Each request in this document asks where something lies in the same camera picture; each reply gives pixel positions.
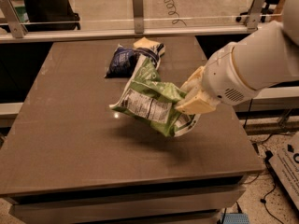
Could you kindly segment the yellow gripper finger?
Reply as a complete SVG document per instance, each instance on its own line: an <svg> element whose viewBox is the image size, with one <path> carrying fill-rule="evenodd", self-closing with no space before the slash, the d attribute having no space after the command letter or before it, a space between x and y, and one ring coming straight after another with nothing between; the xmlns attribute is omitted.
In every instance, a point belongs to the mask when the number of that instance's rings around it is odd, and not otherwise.
<svg viewBox="0 0 299 224"><path fill-rule="evenodd" d="M205 114L215 111L218 104L219 101L206 91L192 90L175 105L175 109L188 115Z"/></svg>
<svg viewBox="0 0 299 224"><path fill-rule="evenodd" d="M190 93L191 91L194 91L195 93L201 93L203 91L202 90L203 73L204 73L204 66L200 66L183 83L181 89L186 93Z"/></svg>

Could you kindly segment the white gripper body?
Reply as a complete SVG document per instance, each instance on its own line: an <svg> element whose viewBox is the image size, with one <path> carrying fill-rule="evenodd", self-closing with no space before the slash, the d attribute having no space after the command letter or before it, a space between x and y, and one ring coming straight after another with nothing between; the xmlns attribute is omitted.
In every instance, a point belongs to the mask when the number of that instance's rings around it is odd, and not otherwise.
<svg viewBox="0 0 299 224"><path fill-rule="evenodd" d="M202 75L203 90L227 105L239 105L260 92L250 87L237 70L235 45L235 42L230 42L214 52L204 66Z"/></svg>

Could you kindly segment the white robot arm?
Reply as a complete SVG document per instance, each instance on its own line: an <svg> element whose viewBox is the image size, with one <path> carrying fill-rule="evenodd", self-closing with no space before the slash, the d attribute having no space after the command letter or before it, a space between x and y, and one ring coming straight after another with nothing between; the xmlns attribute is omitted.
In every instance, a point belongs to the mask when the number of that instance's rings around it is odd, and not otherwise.
<svg viewBox="0 0 299 224"><path fill-rule="evenodd" d="M299 78L299 0L285 0L280 21L271 21L239 42L215 51L181 86L175 109L193 115L220 103L239 105L261 90Z"/></svg>

